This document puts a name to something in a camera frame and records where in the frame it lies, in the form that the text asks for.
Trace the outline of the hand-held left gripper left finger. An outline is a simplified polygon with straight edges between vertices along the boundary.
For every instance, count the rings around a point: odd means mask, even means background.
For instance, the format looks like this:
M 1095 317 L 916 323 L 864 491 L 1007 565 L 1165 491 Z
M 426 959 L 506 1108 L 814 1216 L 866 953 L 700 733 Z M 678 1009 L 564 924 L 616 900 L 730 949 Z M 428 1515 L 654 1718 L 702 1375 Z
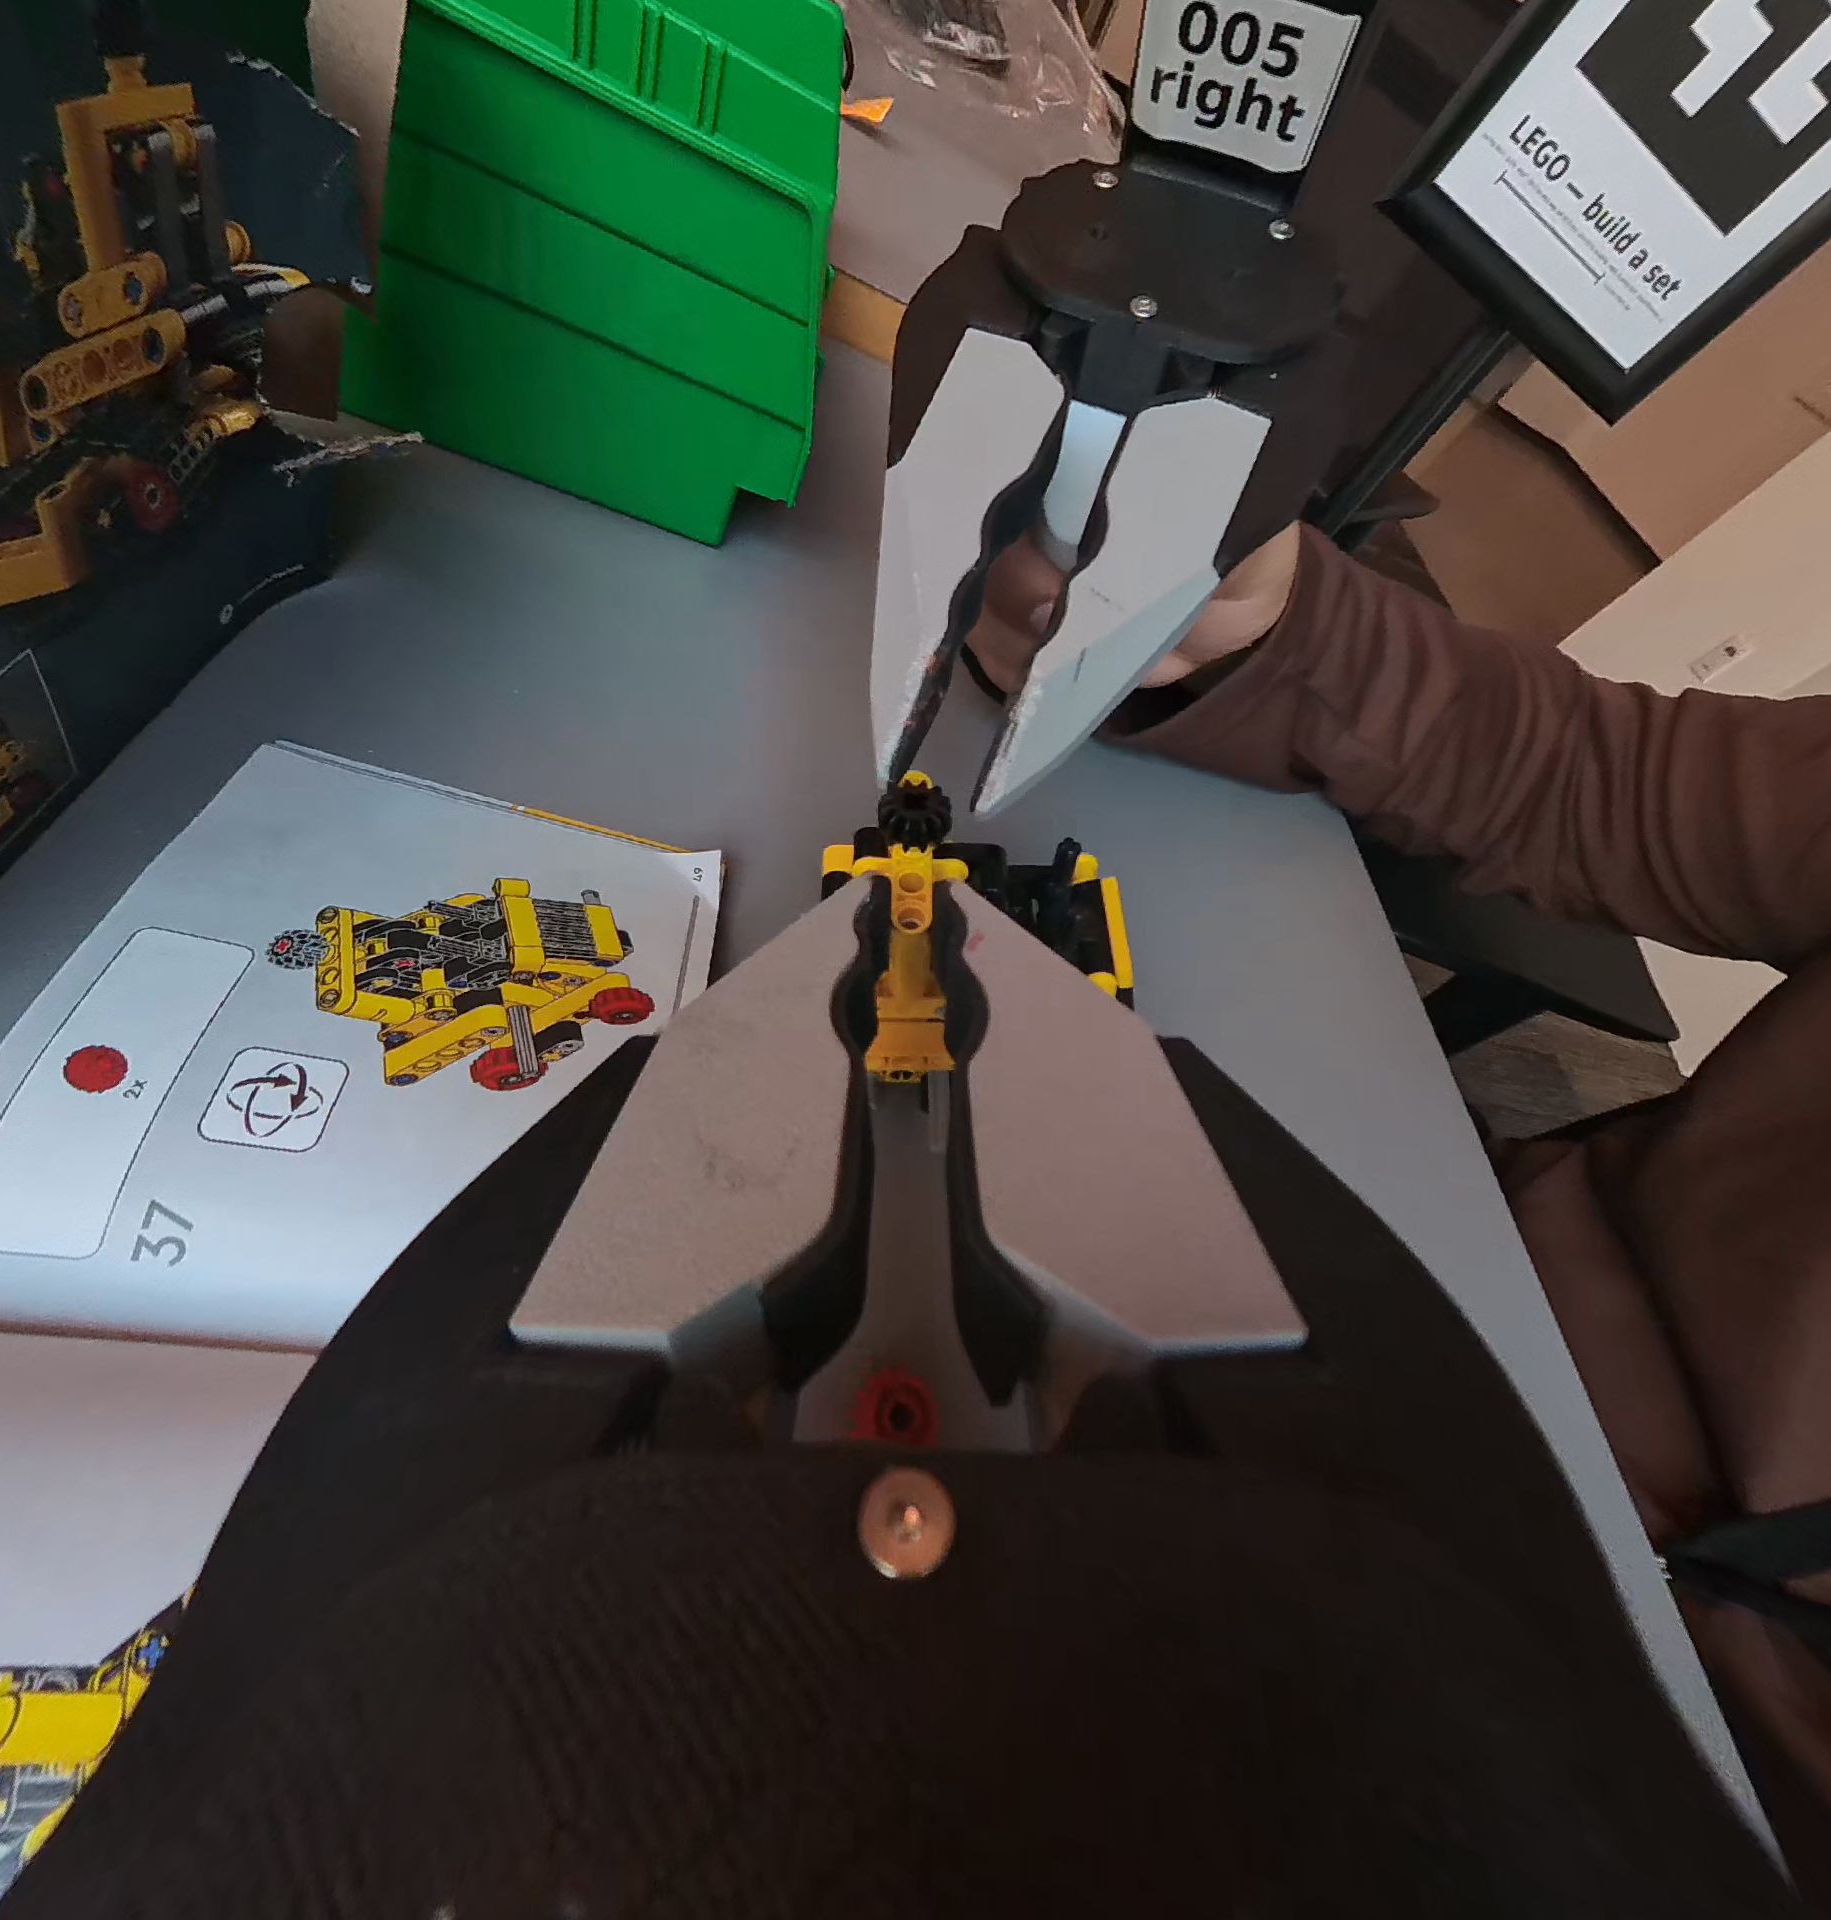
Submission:
M 876 886 L 852 878 L 676 1013 L 510 1317 L 798 1392 L 866 1299 Z

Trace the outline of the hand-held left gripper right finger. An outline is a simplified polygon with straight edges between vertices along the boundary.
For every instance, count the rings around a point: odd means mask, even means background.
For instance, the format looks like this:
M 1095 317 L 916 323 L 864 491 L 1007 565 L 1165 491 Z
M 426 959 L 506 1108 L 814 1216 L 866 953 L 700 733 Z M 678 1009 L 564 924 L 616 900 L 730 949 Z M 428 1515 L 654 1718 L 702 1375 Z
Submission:
M 1301 1350 L 1151 1027 L 961 882 L 937 891 L 935 946 L 951 1291 L 985 1396 L 1067 1411 L 1105 1373 Z

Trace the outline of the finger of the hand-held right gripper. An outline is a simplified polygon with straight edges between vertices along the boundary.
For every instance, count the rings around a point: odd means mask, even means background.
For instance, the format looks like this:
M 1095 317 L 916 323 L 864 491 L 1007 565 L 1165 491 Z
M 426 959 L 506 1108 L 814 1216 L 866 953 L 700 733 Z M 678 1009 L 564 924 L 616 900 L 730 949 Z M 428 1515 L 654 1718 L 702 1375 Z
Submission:
M 975 620 L 999 508 L 1025 498 L 1065 389 L 1019 338 L 971 327 L 886 470 L 872 650 L 878 776 L 918 759 Z
M 977 815 L 1037 786 L 1175 648 L 1215 588 L 1267 432 L 1221 395 L 1135 416 L 1071 401 L 1035 528 L 1067 588 L 977 776 Z

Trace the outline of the yellow lego assembly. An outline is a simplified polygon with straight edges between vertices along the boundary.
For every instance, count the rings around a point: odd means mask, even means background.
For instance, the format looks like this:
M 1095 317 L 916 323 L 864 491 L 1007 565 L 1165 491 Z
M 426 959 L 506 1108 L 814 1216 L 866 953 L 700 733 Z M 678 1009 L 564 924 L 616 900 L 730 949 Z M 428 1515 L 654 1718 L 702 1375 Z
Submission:
M 945 994 L 931 961 L 933 887 L 963 883 L 971 870 L 941 846 L 918 848 L 866 828 L 854 843 L 824 849 L 824 897 L 858 876 L 888 882 L 886 956 L 876 978 L 878 1032 L 866 1067 L 882 1083 L 914 1085 L 931 1072 L 953 1067 L 943 1039 Z

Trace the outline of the person's right forearm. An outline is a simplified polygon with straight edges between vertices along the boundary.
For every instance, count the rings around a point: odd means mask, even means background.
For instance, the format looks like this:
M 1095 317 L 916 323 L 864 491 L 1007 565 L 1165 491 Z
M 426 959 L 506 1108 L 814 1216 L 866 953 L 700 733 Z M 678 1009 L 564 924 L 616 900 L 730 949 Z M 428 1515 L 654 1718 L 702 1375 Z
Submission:
M 1791 972 L 1831 947 L 1831 694 L 1603 679 L 1455 620 L 1305 534 L 1285 609 L 1103 736 L 1321 793 L 1467 886 L 1671 947 Z

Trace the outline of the yellow black lego chassis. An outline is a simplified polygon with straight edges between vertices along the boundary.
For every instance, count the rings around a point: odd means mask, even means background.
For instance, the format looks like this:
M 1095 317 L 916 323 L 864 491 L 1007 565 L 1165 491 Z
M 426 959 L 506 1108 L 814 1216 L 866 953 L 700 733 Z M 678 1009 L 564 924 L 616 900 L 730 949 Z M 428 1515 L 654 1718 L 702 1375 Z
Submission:
M 1133 1005 L 1133 959 L 1119 880 L 1073 836 L 1045 861 L 1015 861 L 993 842 L 945 842 L 965 883 L 1121 1005 Z

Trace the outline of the red lego gear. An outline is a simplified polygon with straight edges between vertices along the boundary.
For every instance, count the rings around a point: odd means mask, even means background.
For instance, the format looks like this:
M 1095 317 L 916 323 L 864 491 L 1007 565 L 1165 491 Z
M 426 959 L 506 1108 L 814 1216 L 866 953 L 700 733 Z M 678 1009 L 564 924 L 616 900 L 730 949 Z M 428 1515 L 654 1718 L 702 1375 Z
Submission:
M 870 1372 L 850 1403 L 846 1439 L 868 1446 L 927 1450 L 937 1443 L 935 1398 L 918 1372 L 884 1364 Z

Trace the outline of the lego instruction booklet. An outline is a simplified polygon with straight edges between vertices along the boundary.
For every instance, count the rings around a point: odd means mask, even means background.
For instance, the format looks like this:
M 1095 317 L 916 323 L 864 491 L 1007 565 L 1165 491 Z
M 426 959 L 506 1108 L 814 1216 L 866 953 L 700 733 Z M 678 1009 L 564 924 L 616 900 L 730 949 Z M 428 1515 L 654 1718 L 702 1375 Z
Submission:
M 722 855 L 262 746 L 0 1043 L 0 1902 L 312 1356 L 632 1025 Z

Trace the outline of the dark printed lego box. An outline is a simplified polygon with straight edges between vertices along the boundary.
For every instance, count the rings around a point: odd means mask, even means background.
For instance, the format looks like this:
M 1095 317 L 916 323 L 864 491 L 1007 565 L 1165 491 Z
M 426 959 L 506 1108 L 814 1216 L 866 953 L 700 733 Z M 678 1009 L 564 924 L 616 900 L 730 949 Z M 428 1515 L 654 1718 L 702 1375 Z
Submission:
M 302 3 L 0 3 L 0 880 L 330 568 L 268 327 L 368 293 Z

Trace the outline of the person's right hand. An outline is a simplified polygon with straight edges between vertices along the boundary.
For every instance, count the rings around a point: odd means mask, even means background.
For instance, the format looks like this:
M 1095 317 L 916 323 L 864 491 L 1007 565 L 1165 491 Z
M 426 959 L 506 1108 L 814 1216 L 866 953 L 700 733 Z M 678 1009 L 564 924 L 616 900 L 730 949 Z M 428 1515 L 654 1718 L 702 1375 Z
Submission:
M 1151 689 L 1181 682 L 1265 636 L 1287 608 L 1305 529 L 1293 522 L 1235 564 L 1217 581 L 1193 626 L 1139 685 Z M 991 565 L 967 651 L 1001 695 L 1023 684 L 1065 580 L 1033 535 L 1015 539 Z

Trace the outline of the clear plastic bag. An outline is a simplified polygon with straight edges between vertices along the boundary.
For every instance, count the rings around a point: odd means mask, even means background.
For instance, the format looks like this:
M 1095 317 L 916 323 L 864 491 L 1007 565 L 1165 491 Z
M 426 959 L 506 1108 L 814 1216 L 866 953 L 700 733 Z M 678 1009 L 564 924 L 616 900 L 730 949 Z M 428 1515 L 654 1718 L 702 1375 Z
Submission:
M 1033 166 L 1117 155 L 1119 85 L 1097 58 L 1093 28 L 1115 3 L 840 1 L 842 97 L 894 95 L 874 136 L 914 134 L 941 117 L 975 152 L 1015 152 Z

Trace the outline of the brown cardboard box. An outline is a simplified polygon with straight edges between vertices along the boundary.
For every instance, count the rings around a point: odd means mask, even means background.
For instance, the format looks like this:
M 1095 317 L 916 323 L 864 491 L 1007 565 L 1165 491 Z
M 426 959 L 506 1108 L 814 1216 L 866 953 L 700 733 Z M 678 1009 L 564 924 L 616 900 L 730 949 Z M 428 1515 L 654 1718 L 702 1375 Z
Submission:
M 1407 460 L 1429 494 L 1405 534 L 1451 612 L 1509 636 L 1569 640 L 1655 564 L 1575 460 L 1503 403 L 1537 370 L 1509 351 Z

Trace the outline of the green plastic bin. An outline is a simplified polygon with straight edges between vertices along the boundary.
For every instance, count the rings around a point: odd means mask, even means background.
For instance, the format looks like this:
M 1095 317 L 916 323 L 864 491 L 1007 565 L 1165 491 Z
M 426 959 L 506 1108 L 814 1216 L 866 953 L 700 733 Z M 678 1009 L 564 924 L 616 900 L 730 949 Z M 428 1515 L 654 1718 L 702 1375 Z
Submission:
M 792 503 L 844 48 L 830 1 L 408 3 L 346 412 L 712 546 Z

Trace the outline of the black framed sign stand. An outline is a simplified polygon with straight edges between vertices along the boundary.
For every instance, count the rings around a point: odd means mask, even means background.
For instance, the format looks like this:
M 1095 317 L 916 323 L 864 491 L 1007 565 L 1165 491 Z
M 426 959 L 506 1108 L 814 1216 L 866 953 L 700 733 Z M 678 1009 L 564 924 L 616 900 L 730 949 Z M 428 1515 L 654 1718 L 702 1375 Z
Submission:
M 1831 3 L 1377 3 L 1317 175 L 1359 274 L 1325 528 L 1499 397 L 1671 555 L 1831 432 Z

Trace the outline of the black chair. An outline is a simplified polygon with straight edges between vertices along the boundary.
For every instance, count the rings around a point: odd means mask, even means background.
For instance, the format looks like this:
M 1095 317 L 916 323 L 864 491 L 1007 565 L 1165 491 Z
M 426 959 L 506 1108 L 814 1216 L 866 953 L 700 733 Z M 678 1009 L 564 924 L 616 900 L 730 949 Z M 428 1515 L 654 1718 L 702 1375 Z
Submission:
M 1351 833 L 1397 947 L 1449 974 L 1423 997 L 1445 1056 L 1543 1013 L 1625 1042 L 1677 1038 L 1633 937 L 1553 917 L 1509 894 L 1473 894 L 1459 883 L 1455 860 L 1399 852 L 1361 822 L 1351 822 Z

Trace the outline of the person's leg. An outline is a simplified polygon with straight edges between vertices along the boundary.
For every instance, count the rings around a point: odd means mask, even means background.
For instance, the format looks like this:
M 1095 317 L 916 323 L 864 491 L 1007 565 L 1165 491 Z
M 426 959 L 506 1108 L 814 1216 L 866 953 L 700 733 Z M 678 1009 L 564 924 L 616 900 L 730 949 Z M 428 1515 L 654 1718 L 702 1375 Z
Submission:
M 1491 1160 L 1649 1545 L 1831 1500 L 1831 943 L 1677 1091 Z M 1831 1916 L 1831 1650 L 1677 1610 Z

